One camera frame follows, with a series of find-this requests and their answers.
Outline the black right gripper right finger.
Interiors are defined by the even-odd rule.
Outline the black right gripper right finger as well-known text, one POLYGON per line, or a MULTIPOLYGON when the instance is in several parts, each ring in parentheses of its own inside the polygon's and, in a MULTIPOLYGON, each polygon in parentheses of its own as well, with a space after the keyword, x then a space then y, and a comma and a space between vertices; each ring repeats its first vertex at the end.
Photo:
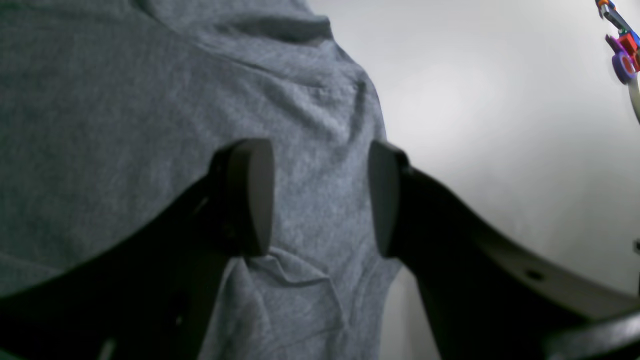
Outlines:
POLYGON ((377 248, 418 283, 442 360, 637 360, 639 298, 515 243, 407 155, 373 141, 377 248))

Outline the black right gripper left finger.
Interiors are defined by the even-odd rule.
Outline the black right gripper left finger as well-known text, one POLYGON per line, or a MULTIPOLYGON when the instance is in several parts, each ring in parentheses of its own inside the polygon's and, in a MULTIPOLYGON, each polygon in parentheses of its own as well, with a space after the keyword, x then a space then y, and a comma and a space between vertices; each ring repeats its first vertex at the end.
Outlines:
POLYGON ((229 260, 265 255, 274 151, 243 139, 114 248, 1 299, 1 353, 19 360, 195 360, 229 260))

